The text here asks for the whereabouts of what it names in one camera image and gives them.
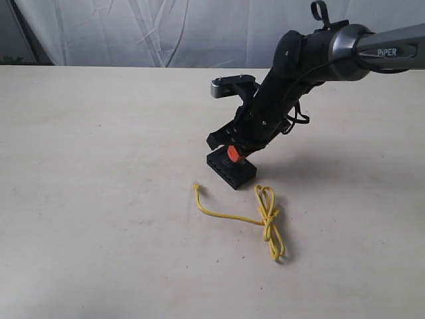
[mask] white table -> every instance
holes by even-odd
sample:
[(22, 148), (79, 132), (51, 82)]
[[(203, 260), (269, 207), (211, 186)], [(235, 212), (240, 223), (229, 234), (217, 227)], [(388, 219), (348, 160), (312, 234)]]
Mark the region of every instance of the white table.
[(238, 98), (209, 82), (265, 70), (0, 67), (0, 318), (423, 318), (425, 73), (302, 98), (311, 116), (253, 154), (285, 207), (288, 261), (251, 183), (205, 163)]

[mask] white curtain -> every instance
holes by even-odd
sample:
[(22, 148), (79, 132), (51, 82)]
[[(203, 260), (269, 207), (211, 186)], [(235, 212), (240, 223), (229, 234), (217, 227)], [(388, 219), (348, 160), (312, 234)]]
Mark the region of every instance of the white curtain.
[[(320, 27), (310, 0), (16, 0), (59, 65), (268, 68), (290, 29)], [(327, 0), (331, 22), (374, 32), (425, 22), (421, 0)]]

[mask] robotic arm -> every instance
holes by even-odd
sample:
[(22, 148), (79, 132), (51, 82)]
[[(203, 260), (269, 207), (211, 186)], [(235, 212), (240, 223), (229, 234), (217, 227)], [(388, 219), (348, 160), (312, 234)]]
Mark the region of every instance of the robotic arm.
[[(250, 75), (217, 78), (211, 82), (215, 98), (239, 95), (242, 105), (233, 120), (209, 134), (207, 156), (213, 168), (237, 189), (256, 175), (246, 160), (278, 134), (286, 135), (296, 123), (309, 118), (299, 99), (326, 81), (357, 81), (370, 71), (399, 73), (425, 69), (425, 24), (373, 33), (348, 20), (330, 23), (323, 1), (311, 4), (313, 17), (323, 28), (310, 35), (287, 32), (279, 41), (273, 65), (263, 83)], [(289, 116), (294, 108), (295, 116)]]

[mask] yellow cable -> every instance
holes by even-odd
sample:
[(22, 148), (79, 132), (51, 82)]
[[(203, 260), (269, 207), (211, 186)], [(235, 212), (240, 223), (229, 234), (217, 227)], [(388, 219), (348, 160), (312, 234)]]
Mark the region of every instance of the yellow cable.
[(201, 199), (199, 195), (201, 185), (195, 183), (193, 185), (193, 190), (195, 191), (197, 198), (198, 208), (207, 215), (218, 217), (218, 218), (227, 218), (227, 219), (236, 219), (239, 221), (245, 221), (247, 223), (251, 223), (254, 225), (264, 226), (263, 239), (267, 241), (270, 248), (270, 254), (275, 261), (279, 260), (280, 256), (285, 254), (285, 242), (278, 230), (278, 228), (274, 224), (274, 219), (279, 214), (279, 209), (275, 207), (274, 201), (274, 190), (271, 187), (265, 186), (262, 187), (257, 185), (255, 187), (255, 192), (257, 196), (257, 200), (260, 203), (258, 211), (261, 214), (262, 221), (256, 221), (254, 219), (249, 219), (243, 216), (237, 215), (229, 215), (229, 214), (220, 214), (215, 213), (213, 211), (209, 211), (205, 209), (201, 204)]

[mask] orange cap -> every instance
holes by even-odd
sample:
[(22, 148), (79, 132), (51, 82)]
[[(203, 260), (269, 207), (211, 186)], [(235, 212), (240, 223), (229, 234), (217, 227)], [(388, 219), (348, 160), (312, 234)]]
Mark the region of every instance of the orange cap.
[(245, 158), (245, 156), (239, 155), (238, 151), (233, 145), (230, 145), (228, 147), (227, 155), (234, 163), (238, 163), (239, 161), (242, 161)]

